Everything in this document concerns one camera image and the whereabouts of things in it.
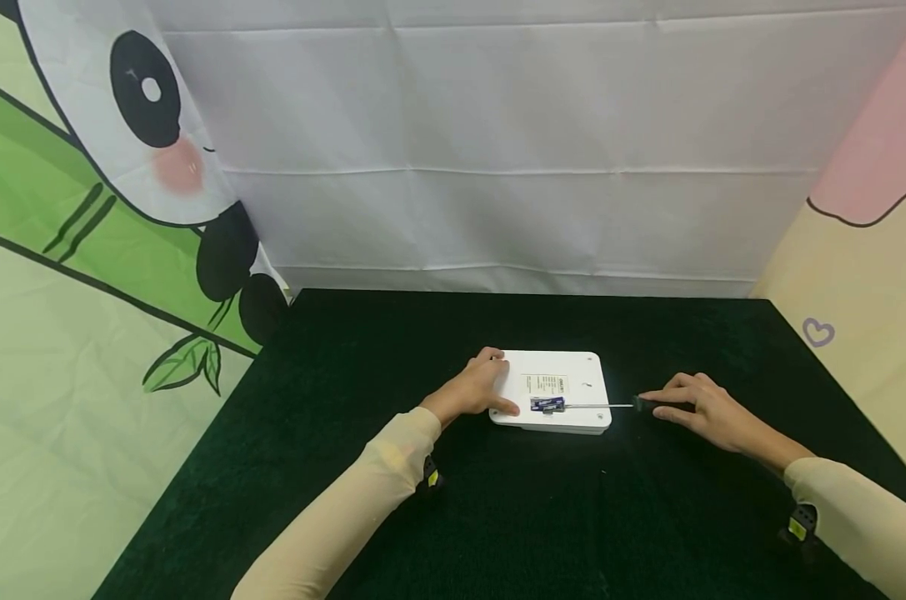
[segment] heart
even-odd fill
[[[836,337],[836,328],[827,322],[819,322],[813,317],[808,317],[803,322],[803,335],[806,336],[806,341],[810,343],[810,346],[822,348]]]

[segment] panda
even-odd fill
[[[0,0],[68,133],[119,200],[200,236],[196,278],[265,343],[287,306],[226,183],[182,77],[141,2]]]

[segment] bamboo leaf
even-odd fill
[[[208,352],[206,352],[206,362],[203,367],[203,374],[206,375],[206,381],[213,388],[217,396],[219,393],[219,368],[223,365],[223,355],[219,352],[219,345],[216,342],[208,342]]]
[[[149,367],[143,377],[143,390],[147,393],[171,390],[198,378],[204,371],[211,343],[196,334],[174,343]]]

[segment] beige sleeve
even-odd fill
[[[259,555],[233,600],[325,598],[379,523],[413,494],[440,432],[425,408],[394,417]]]
[[[850,467],[801,458],[783,474],[817,508],[815,535],[890,600],[906,600],[906,503]]]

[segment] black screwdriver handle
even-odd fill
[[[633,406],[636,408],[636,412],[648,414],[653,414],[653,410],[657,406],[672,406],[687,413],[695,412],[695,406],[688,402],[660,402],[659,400],[647,400],[638,396],[633,397]]]

